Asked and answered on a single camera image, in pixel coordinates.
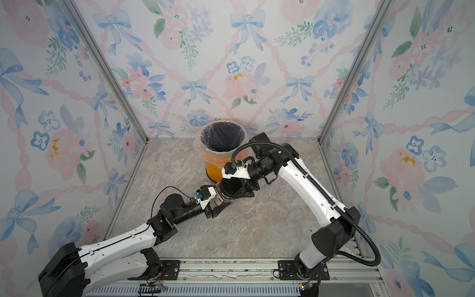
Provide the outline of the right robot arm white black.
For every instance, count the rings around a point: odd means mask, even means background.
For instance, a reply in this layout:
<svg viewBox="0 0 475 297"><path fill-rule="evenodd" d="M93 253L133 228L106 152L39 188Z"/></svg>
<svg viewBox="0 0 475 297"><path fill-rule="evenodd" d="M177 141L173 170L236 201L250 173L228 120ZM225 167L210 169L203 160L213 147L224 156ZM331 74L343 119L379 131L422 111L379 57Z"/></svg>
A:
<svg viewBox="0 0 475 297"><path fill-rule="evenodd" d="M297 192L320 226L312 234L310 245L295 257L293 272L300 278L311 278L353 239L360 214L356 208L349 209L336 200L309 172L292 146L271 142L264 133L232 154L231 162L224 165L221 174L234 185L222 190L231 193L233 199L250 196L258 189L259 180L272 183L267 179L271 173Z"/></svg>

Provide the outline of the labelled flower tea jar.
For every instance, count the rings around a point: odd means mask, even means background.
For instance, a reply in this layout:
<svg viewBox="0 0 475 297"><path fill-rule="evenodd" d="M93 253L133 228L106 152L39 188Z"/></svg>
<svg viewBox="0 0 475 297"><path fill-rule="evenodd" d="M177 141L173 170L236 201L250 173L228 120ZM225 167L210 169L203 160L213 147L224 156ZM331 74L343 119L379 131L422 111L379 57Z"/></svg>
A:
<svg viewBox="0 0 475 297"><path fill-rule="evenodd" d="M221 189L220 187L215 188L216 191L216 196L215 200L217 200L220 204L225 203L225 202L230 202L232 201L232 198L228 197Z"/></svg>

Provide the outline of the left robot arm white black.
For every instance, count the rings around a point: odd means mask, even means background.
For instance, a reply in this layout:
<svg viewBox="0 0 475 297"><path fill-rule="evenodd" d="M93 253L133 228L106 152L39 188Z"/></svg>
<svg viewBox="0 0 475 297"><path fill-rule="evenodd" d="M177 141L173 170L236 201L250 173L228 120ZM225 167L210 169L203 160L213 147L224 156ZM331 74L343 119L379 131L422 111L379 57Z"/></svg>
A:
<svg viewBox="0 0 475 297"><path fill-rule="evenodd" d="M230 204L213 188L198 190L189 202L179 194L171 194L156 215L129 232L92 245L65 244L38 276L42 295L81 297L127 278L154 278L163 270L155 246L177 234L178 224L200 214L215 218Z"/></svg>

